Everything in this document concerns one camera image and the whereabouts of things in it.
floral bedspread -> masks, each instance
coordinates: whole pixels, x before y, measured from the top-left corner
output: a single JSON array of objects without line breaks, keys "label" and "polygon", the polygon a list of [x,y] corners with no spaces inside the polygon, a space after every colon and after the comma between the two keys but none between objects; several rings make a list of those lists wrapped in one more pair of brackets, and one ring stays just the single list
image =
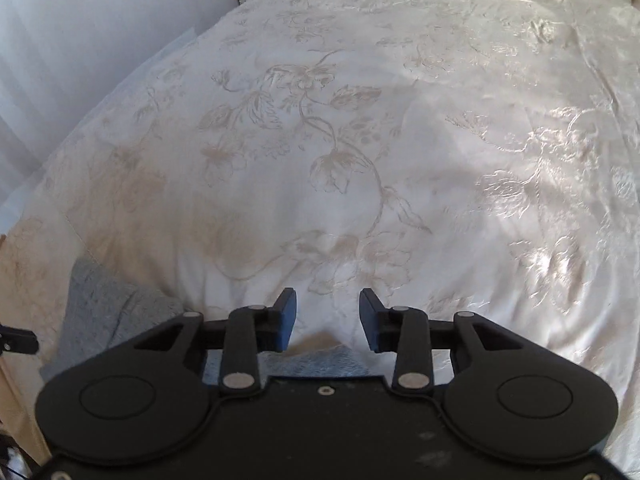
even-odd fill
[{"label": "floral bedspread", "polygon": [[639,41],[620,0],[245,3],[48,162],[0,252],[2,322],[42,340],[8,359],[25,405],[88,251],[212,318],[293,286],[294,346],[380,372],[364,286],[479,312],[609,381],[640,469]]}]

bed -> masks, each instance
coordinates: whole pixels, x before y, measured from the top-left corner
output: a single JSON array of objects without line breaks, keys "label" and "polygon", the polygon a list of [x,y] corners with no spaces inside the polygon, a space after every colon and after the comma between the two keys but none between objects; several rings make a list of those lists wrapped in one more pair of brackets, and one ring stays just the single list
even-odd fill
[{"label": "bed", "polygon": [[[120,86],[48,160],[0,249],[0,418],[31,417],[89,254],[209,319],[298,292],[294,345],[370,370],[372,287],[473,310],[606,379],[640,478],[640,12],[622,0],[251,0]],[[445,356],[436,360],[447,377]]]}]

black robotic gripper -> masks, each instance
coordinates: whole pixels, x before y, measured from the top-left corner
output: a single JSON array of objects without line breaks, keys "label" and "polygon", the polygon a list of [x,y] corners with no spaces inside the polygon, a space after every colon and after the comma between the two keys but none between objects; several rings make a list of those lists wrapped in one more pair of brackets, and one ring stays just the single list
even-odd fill
[{"label": "black robotic gripper", "polygon": [[[178,316],[55,377],[36,418],[54,456],[37,479],[369,478],[614,480],[600,452],[618,415],[588,370],[478,314],[429,320],[360,293],[393,380],[271,377],[258,352],[287,348],[296,293],[223,321]],[[218,386],[202,383],[223,349]],[[454,379],[434,384],[431,351]]]}]

folded cloth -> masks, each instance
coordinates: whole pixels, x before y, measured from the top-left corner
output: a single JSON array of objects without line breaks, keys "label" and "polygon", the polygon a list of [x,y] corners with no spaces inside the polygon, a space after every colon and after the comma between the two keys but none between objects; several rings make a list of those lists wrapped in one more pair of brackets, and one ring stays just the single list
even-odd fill
[{"label": "folded cloth", "polygon": [[[45,381],[184,312],[184,305],[144,286],[113,276],[90,258],[80,258],[71,272],[68,302],[58,349],[40,369]],[[217,382],[222,351],[209,351],[203,380]],[[336,346],[293,356],[264,352],[258,356],[263,379],[272,376],[357,377],[369,375],[351,349]]]}]

circular cover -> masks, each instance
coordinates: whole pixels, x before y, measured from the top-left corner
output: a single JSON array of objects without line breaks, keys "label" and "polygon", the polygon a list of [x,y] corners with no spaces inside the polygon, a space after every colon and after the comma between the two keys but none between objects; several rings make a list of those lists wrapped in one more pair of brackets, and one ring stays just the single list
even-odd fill
[{"label": "circular cover", "polygon": [[598,376],[548,354],[484,355],[444,396],[450,420],[479,448],[515,462],[564,462],[613,429],[618,404]]},{"label": "circular cover", "polygon": [[46,384],[36,418],[49,443],[92,463],[141,462],[190,436],[209,391],[164,352],[126,352],[72,368]]}]

